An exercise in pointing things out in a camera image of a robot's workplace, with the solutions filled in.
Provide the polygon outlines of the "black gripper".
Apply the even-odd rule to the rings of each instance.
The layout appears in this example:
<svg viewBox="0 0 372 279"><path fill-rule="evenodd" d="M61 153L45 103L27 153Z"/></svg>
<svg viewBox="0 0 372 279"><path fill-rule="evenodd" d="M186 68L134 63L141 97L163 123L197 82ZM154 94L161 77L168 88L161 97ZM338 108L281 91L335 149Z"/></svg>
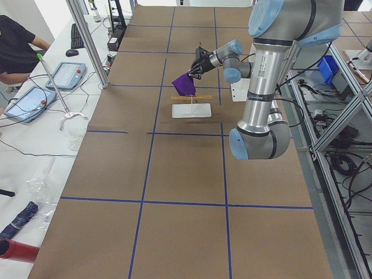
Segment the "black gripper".
<svg viewBox="0 0 372 279"><path fill-rule="evenodd" d="M189 76L200 80L204 73L214 69L215 66L210 61L210 56L212 54L212 52L209 52L201 46L198 46L195 49L195 60L191 64L190 70L188 71Z"/></svg>

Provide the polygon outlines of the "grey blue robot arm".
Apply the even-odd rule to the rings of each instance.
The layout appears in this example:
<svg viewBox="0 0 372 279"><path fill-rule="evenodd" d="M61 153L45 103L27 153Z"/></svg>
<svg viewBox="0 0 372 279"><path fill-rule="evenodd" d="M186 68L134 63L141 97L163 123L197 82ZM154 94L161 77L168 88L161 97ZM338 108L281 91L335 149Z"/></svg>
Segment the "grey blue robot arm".
<svg viewBox="0 0 372 279"><path fill-rule="evenodd" d="M274 159L289 146L290 130L274 99L280 73L291 46L299 48L336 40L342 28L343 1L257 1L249 17L255 62L240 61L242 46L232 40L213 52L200 49L188 75L201 78L223 67L226 82L250 80L242 120L229 134L238 160Z"/></svg>

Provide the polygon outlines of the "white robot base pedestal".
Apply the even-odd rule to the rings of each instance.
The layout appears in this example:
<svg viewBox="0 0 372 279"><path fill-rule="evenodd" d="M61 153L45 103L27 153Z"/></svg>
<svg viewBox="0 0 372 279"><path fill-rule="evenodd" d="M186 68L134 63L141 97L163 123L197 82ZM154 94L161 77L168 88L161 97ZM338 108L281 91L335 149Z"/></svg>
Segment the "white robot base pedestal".
<svg viewBox="0 0 372 279"><path fill-rule="evenodd" d="M250 83L250 78L241 78L237 83L230 84L233 102L246 101Z"/></svg>

